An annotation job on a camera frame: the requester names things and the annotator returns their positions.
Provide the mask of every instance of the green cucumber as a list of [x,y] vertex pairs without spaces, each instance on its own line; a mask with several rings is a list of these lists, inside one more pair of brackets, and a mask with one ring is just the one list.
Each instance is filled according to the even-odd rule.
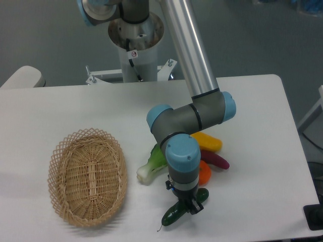
[[[196,200],[203,203],[208,198],[208,190],[206,188],[199,188],[196,194]],[[183,201],[178,201],[174,206],[172,206],[163,218],[161,219],[161,224],[163,226],[169,226],[175,223],[180,217],[182,217],[187,211],[187,207]]]

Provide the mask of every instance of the wicker basket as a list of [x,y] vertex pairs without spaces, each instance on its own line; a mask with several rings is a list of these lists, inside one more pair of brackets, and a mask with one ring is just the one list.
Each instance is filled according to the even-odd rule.
[[98,225],[120,208],[127,187],[122,149],[110,134],[79,130],[56,147],[48,186],[55,212],[75,226]]

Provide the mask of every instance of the cable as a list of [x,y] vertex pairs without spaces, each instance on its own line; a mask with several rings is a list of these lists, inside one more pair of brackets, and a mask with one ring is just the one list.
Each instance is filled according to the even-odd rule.
[[[128,52],[128,51],[130,51],[130,39],[126,39],[126,51]],[[133,68],[133,70],[135,71],[135,73],[136,73],[136,76],[137,76],[137,78],[138,78],[138,81],[139,82],[142,82],[143,81],[143,79],[141,78],[141,76],[139,75],[139,73],[138,73],[138,71],[137,71],[137,68],[135,68],[135,64],[133,64],[133,61],[132,61],[132,59],[129,59],[129,63],[130,63],[130,65],[131,65],[131,67]]]
[[305,139],[307,139],[313,146],[315,146],[317,149],[323,151],[323,148],[316,143],[314,143],[309,137],[307,137],[304,133],[302,133]]

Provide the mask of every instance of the orange vegetable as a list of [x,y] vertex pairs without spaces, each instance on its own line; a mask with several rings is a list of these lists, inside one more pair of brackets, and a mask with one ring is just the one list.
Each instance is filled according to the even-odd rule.
[[198,184],[200,186],[207,184],[210,178],[211,178],[211,169],[205,161],[201,160]]

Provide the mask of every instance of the yellow pepper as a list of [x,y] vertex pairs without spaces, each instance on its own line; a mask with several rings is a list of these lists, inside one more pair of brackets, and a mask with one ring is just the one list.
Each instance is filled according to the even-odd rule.
[[197,132],[195,134],[192,134],[191,136],[197,140],[198,145],[200,146],[200,150],[207,150],[214,153],[221,150],[222,148],[221,140],[205,133]]

